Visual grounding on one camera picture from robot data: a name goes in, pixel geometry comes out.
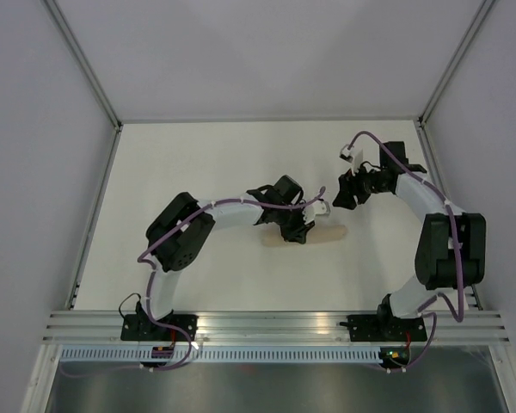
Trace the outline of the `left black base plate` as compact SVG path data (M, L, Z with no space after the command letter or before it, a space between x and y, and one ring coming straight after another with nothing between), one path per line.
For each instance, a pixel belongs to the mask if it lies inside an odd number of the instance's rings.
M187 342L195 338L197 316L173 313L159 320L162 326L152 323L147 315L134 313L125 315L120 332L124 342Z

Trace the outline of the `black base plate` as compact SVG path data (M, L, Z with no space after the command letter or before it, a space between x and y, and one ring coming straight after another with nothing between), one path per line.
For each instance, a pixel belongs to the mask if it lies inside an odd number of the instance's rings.
M381 320L374 314L349 315L340 322L349 333L351 342L426 342L427 332L422 318Z
M125 315L120 332L124 342L187 342L195 338L197 316L173 313L159 320L162 326L152 323L147 315L134 313Z

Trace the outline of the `beige cloth napkin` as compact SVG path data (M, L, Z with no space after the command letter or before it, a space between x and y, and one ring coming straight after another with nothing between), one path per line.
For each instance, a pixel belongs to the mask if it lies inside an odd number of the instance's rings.
M286 241L280 230L267 230L261 234L261 244L268 248L279 248L299 245L312 245L331 243L342 240L347 235L347 227L344 225L327 225L314 227L306 234L305 241Z

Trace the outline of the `left aluminium frame post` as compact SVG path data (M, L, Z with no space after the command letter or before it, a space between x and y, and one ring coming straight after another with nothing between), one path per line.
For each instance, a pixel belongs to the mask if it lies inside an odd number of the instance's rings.
M95 74L95 71L89 62L86 53L81 47L77 36L71 28L71 25L68 22L65 13L61 9L58 1L42 0L41 4L46 10L46 13L52 19L53 24L55 25L61 39L68 48L78 69L82 72L87 85L89 86L93 96L98 103L98 106L106 115L114 130L119 131L122 127L122 121L117 115L112 103L110 102L98 76Z

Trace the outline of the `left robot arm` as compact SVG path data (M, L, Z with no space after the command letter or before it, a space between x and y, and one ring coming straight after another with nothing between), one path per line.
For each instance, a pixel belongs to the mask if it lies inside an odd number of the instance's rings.
M123 317L121 340L194 339L197 317L175 313L174 295L183 270L197 259L215 231L275 224L282 241L304 244L316 217L327 213L328 202L320 194L306 200L303 188L290 176L221 200L197 200L188 192L179 193L145 232L148 246L138 262L149 265L151 274L135 312Z

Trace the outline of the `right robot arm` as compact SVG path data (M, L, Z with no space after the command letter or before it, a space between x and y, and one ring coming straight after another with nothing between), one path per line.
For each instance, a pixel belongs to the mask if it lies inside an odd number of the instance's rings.
M464 290L485 275L486 219L448 200L430 182L427 170L409 161L402 141L380 144L377 165L369 165L351 144L341 149L340 157L351 167L338 178L334 207L352 211L374 194L393 194L421 222L414 273L378 306L377 333L386 340L398 338L407 328L406 319L418 318L438 299L462 322Z

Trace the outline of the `aluminium front rail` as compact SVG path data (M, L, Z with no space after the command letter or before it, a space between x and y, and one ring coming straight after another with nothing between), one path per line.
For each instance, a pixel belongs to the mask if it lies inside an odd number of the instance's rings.
M212 346L335 346L398 344L351 342L340 322L355 311L191 311L197 316L195 340ZM446 311L424 320L436 346L507 345L509 335L496 311L468 311L458 323ZM115 311L55 311L41 337L46 344L117 344L123 317Z

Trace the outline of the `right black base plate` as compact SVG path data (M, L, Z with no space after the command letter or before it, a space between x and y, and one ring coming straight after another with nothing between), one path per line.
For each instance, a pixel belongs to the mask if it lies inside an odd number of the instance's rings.
M381 320L374 314L349 315L340 322L349 333L351 342L426 342L427 332L422 318Z

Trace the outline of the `aluminium frame post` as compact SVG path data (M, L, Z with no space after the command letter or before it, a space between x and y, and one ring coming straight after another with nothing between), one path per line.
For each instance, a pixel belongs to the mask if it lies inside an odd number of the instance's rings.
M470 49L473 47L476 38L481 33L484 24L494 11L498 1L483 0L472 16L472 19L464 31L458 46L452 53L439 81L436 83L432 94L427 100L425 107L414 118L414 125L418 140L421 144L422 154L426 160L427 167L433 183L444 193L449 194L449 189L445 184L444 177L439 165L439 160L433 142L433 135L428 131L428 123L432 119L435 111L443 99L446 91L450 87L453 78L457 75L461 64L464 62Z
M82 72L87 85L89 86L93 96L98 103L98 106L106 115L114 130L119 131L122 127L122 121L117 115L112 103L110 102L98 76L95 74L95 71L89 62L86 53L81 47L77 36L71 28L71 25L68 22L65 13L61 9L58 1L42 0L41 4L46 10L46 13L52 19L53 24L55 25L61 39L68 48L78 69Z

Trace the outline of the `right aluminium frame post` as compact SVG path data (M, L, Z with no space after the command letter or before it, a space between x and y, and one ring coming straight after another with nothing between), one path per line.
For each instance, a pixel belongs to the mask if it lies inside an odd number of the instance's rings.
M427 100L425 107L414 118L414 125L418 140L421 144L422 154L426 160L427 167L433 183L444 193L449 194L449 189L445 184L444 177L439 165L439 160L433 142L433 135L428 131L428 123L432 119L435 111L443 99L446 91L450 87L453 78L457 75L461 64L464 62L470 49L473 47L476 38L481 33L484 24L494 11L498 1L483 0L472 16L472 19L464 31L458 46L452 53L439 81L436 83L432 94Z

